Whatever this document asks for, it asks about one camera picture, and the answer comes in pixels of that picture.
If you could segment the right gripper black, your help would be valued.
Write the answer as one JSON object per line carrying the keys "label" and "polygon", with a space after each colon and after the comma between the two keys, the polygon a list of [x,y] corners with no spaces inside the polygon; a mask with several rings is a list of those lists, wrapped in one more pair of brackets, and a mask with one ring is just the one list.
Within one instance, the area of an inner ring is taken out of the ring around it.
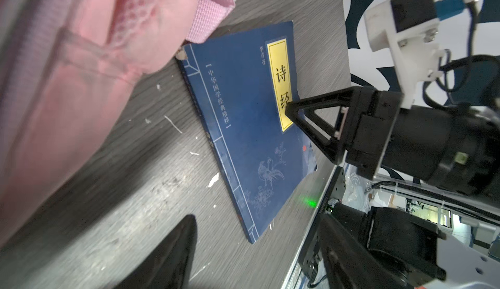
{"label": "right gripper black", "polygon": [[[288,103],[285,115],[335,165],[345,148],[337,129],[315,111],[350,105],[354,88],[328,92]],[[363,115],[355,131],[352,155],[362,146],[382,146],[374,165],[356,162],[357,174],[372,180],[380,167],[418,178],[442,190],[462,195],[499,195],[499,122],[489,109],[466,104],[452,108],[398,108],[389,128],[385,121]]]}

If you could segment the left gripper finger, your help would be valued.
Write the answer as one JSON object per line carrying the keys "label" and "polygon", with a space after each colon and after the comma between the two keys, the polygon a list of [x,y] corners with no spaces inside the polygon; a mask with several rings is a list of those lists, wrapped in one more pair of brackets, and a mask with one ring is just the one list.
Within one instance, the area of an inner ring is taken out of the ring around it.
{"label": "left gripper finger", "polygon": [[185,216],[116,288],[187,288],[197,244],[194,215]]}

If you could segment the blue book yellow label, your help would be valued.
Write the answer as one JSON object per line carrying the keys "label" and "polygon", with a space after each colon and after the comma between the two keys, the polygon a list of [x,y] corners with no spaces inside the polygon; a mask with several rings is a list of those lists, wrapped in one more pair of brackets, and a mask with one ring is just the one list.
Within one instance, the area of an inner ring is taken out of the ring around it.
{"label": "blue book yellow label", "polygon": [[299,100],[294,24],[182,47],[178,66],[243,231],[255,243],[316,171],[310,139],[285,115]]}

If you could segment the pink student backpack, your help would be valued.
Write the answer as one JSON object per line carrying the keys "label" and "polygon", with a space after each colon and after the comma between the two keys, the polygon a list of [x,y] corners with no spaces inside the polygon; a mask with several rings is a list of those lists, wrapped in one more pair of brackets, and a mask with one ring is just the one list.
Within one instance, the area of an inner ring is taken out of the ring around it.
{"label": "pink student backpack", "polygon": [[1,242],[100,148],[145,74],[235,0],[1,0]]}

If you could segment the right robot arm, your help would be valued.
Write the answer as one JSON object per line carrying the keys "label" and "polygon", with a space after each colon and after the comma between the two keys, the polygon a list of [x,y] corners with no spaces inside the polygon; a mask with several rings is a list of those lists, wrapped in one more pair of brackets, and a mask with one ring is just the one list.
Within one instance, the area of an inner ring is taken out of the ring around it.
{"label": "right robot arm", "polygon": [[[399,92],[351,87],[286,105],[286,116],[333,163],[372,180],[388,167],[499,207],[499,106],[402,106]],[[499,263],[435,223],[394,208],[323,215],[320,250],[331,288],[498,288]]]}

